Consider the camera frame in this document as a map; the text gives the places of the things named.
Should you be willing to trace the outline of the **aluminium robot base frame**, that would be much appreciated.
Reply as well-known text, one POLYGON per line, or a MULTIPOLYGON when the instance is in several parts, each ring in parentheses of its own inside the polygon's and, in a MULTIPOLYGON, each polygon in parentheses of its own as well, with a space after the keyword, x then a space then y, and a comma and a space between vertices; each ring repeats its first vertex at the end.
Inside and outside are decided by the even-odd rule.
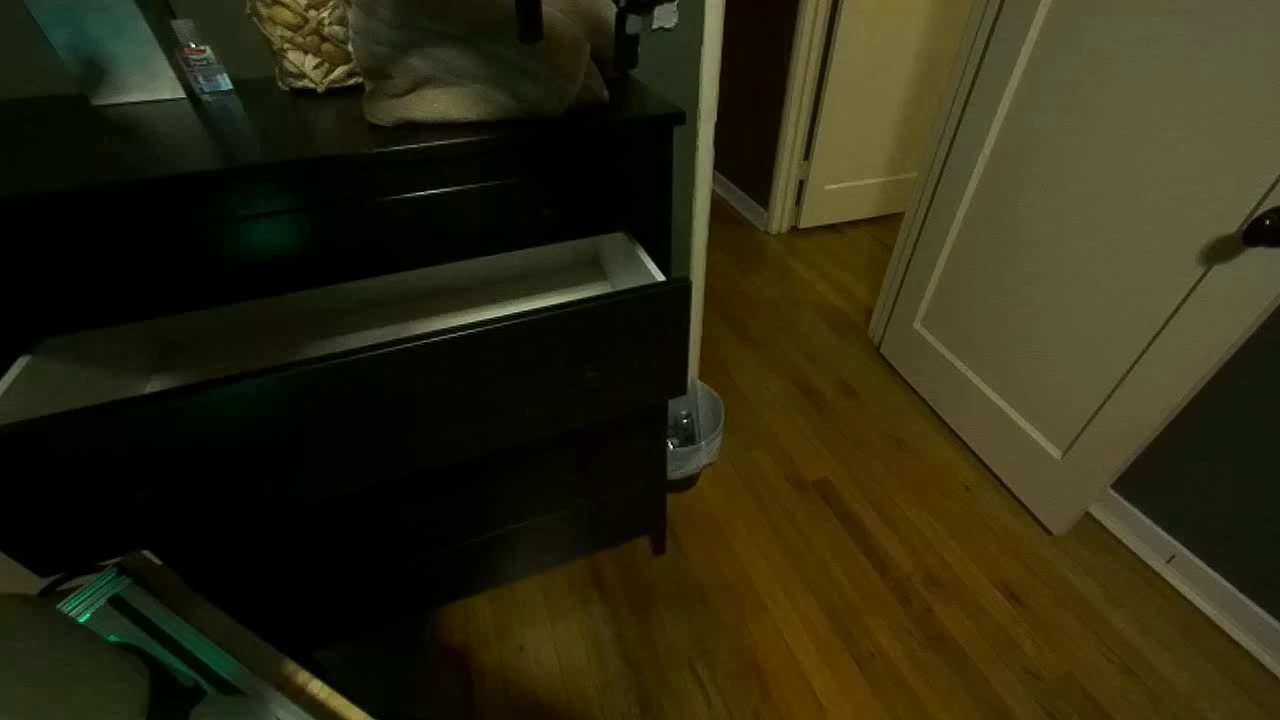
POLYGON ((38 583, 69 622, 158 667, 181 720, 377 720, 326 679, 186 590, 158 556, 129 552, 38 583))

